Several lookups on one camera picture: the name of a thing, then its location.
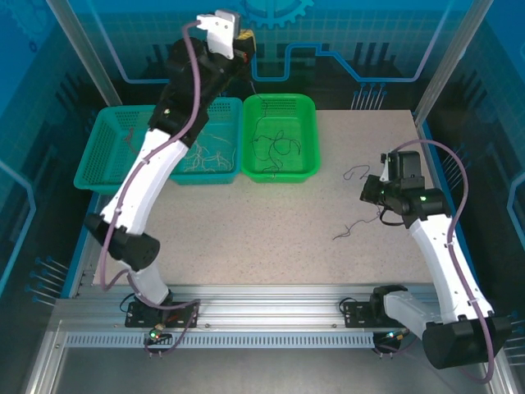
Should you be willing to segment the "narrow teal plastic basket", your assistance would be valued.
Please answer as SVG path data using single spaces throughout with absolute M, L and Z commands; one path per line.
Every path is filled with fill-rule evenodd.
M 217 98 L 209 120 L 170 179 L 182 186 L 230 184 L 240 172 L 242 101 Z

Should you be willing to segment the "green plastic basket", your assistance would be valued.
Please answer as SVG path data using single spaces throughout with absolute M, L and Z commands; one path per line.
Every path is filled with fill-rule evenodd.
M 321 166 L 314 102 L 253 94 L 243 103 L 241 171 L 256 183 L 302 183 Z

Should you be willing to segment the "wide teal plastic basket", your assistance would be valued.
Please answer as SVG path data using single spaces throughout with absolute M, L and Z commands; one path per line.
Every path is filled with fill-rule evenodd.
M 130 105 L 98 113 L 75 174 L 76 188 L 101 195 L 118 191 L 144 142 L 153 109 Z

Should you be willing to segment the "small connector with green light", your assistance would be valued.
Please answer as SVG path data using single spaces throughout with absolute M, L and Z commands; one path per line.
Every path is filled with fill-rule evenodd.
M 165 333 L 166 324 L 165 323 L 157 323 L 148 333 L 144 344 L 146 346 L 152 346 L 160 341 L 164 341 L 170 337 L 169 334 Z
M 389 332 L 380 332 L 374 335 L 374 344 L 379 346 L 381 344 L 385 344 L 390 341 L 402 341 L 410 333 L 411 333 L 410 330 L 407 328 L 401 328 L 401 329 L 389 331 Z

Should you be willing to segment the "aluminium frame post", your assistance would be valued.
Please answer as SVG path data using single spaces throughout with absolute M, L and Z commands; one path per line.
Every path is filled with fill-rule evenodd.
M 468 45 L 483 22 L 494 0 L 472 0 L 459 28 L 445 51 L 436 73 L 431 78 L 414 113 L 414 125 L 422 129 L 424 121 L 436 104 L 437 99 L 452 76 L 456 66 L 465 54 Z
M 45 1 L 57 19 L 64 34 L 70 41 L 71 46 L 75 50 L 85 70 L 88 72 L 89 77 L 93 81 L 105 104 L 109 107 L 121 106 L 121 98 L 69 1 Z

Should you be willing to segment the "aluminium mounting rail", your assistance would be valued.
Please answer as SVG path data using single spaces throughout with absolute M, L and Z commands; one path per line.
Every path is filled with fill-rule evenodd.
M 200 332 L 342 332 L 338 304 L 345 297 L 368 300 L 370 285 L 173 286 L 176 301 L 199 299 Z M 119 304 L 127 286 L 104 293 L 81 286 L 74 299 L 60 299 L 52 323 L 68 332 L 122 332 Z

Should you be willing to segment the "metal frame tray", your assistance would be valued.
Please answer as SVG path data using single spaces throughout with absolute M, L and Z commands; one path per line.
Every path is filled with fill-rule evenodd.
M 141 332 L 125 330 L 122 332 Z M 373 349 L 68 348 L 46 332 L 5 394 L 525 394 L 525 367 L 499 355 L 490 383 L 436 370 L 419 344 Z

